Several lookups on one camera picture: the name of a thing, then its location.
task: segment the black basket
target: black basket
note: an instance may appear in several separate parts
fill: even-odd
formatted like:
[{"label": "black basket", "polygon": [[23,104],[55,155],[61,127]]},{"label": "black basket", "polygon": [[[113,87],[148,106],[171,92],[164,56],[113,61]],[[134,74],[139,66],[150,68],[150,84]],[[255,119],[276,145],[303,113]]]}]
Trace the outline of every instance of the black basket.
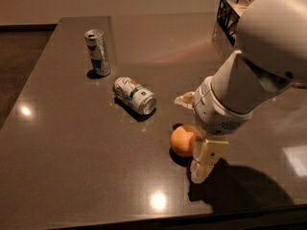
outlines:
[{"label": "black basket", "polygon": [[227,0],[220,0],[217,21],[232,46],[236,42],[236,31],[239,19],[240,15],[230,6]]}]

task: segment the floor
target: floor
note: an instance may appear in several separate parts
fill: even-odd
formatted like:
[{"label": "floor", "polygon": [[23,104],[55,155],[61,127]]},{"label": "floor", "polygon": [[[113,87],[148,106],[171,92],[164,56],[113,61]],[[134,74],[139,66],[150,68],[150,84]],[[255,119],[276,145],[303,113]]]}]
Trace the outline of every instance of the floor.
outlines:
[{"label": "floor", "polygon": [[0,129],[52,32],[0,31]]}]

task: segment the gray table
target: gray table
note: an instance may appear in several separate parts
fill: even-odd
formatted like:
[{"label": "gray table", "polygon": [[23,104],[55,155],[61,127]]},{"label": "gray table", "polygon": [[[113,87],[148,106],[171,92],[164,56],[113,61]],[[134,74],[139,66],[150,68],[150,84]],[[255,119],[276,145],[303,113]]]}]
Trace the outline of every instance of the gray table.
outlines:
[{"label": "gray table", "polygon": [[[106,34],[111,65],[98,80],[87,77],[83,38],[95,28]],[[191,185],[188,168],[171,158],[173,125],[195,123],[174,98],[221,66],[229,46],[218,30],[213,13],[62,18],[0,131],[0,228],[307,203],[306,90],[259,106],[228,137],[205,183]],[[138,119],[114,101],[112,84],[122,76],[156,94],[154,115]]]}]

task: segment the white robot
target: white robot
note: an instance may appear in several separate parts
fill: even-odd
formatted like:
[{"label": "white robot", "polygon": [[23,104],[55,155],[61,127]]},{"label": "white robot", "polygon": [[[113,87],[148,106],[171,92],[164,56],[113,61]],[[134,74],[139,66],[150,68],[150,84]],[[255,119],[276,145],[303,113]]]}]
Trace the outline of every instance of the white robot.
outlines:
[{"label": "white robot", "polygon": [[236,50],[193,94],[197,124],[191,179],[202,183],[235,132],[263,101],[307,83],[307,0],[255,0],[240,18]]}]

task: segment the can label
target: can label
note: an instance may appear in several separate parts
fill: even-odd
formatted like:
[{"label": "can label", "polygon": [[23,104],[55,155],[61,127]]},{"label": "can label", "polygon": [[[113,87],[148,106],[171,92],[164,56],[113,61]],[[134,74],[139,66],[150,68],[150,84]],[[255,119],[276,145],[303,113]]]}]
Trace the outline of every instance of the can label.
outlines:
[{"label": "can label", "polygon": [[119,78],[114,83],[113,91],[118,100],[141,115],[150,114],[155,108],[154,93],[135,80]]},{"label": "can label", "polygon": [[107,58],[104,32],[90,30],[84,36],[94,71],[101,77],[109,75],[110,67]]}]

